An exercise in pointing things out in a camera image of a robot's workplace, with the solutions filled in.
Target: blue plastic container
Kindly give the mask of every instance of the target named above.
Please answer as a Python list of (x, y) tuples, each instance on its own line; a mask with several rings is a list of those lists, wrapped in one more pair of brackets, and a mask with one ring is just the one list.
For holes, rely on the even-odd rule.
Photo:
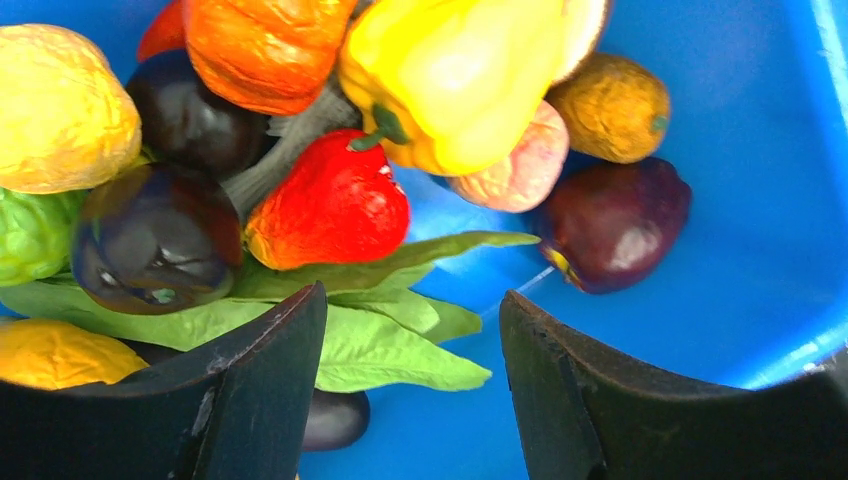
[[(83, 33), (126, 80), (165, 0), (4, 0), (0, 24)], [(802, 372), (848, 338), (848, 2), (617, 0), (601, 50), (668, 85), (674, 112), (659, 155), (692, 186), (687, 228), (641, 284), (588, 296), (532, 247), (443, 261), (423, 293), (485, 314), (447, 347), (495, 372), (479, 390), (392, 386), (371, 393), (354, 446), (307, 454), (304, 480), (527, 478), (497, 333), (507, 289), (657, 366), (761, 388)], [(417, 171), (397, 173), (414, 207), (410, 239), (524, 229)]]

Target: red fruit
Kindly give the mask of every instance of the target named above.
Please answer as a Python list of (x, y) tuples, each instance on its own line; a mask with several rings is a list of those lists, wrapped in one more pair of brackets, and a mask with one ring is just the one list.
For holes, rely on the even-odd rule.
[(389, 256), (409, 229), (409, 202), (383, 148), (354, 151), (360, 130), (337, 130), (304, 150), (289, 176), (251, 214), (250, 252), (266, 267), (365, 263)]
[(148, 58), (168, 50), (185, 48), (183, 29), (183, 2), (173, 0), (165, 6), (141, 37), (136, 59), (142, 63)]

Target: leaf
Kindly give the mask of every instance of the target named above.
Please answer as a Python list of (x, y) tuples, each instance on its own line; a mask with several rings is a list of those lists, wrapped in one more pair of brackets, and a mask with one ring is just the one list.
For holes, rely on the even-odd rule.
[(274, 306), (222, 299), (168, 315), (127, 315), (97, 305), (79, 286), (42, 281), (0, 288), (0, 302), (28, 317), (64, 320), (90, 332), (180, 351), (217, 338)]
[(342, 293), (330, 298), (329, 302), (385, 315), (418, 334), (432, 330), (440, 321), (439, 313), (425, 297), (407, 289)]
[(480, 315), (459, 305), (424, 296), (422, 298), (427, 300), (439, 314), (439, 323), (423, 335), (427, 340), (439, 344), (454, 338), (480, 333), (483, 330), (483, 319)]
[(456, 235), (407, 243), (389, 257), (371, 263), (327, 265), (316, 264), (277, 272), (265, 268), (248, 257), (231, 298), (278, 302), (305, 285), (321, 281), (328, 294), (356, 292), (392, 287), (406, 288), (417, 282), (426, 268), (440, 258), (455, 257), (484, 245), (505, 247), (538, 243), (539, 238), (514, 232), (465, 232)]
[(330, 305), (315, 388), (355, 392), (393, 383), (459, 391), (482, 386), (492, 372), (443, 350), (389, 317)]

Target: peach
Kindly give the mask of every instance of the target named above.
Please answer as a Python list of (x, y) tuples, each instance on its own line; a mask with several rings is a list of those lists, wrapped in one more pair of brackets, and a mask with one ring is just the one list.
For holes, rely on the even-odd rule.
[(481, 207), (526, 212), (548, 196), (562, 173), (568, 131), (559, 113), (542, 101), (512, 152), (485, 170), (447, 179), (459, 196)]

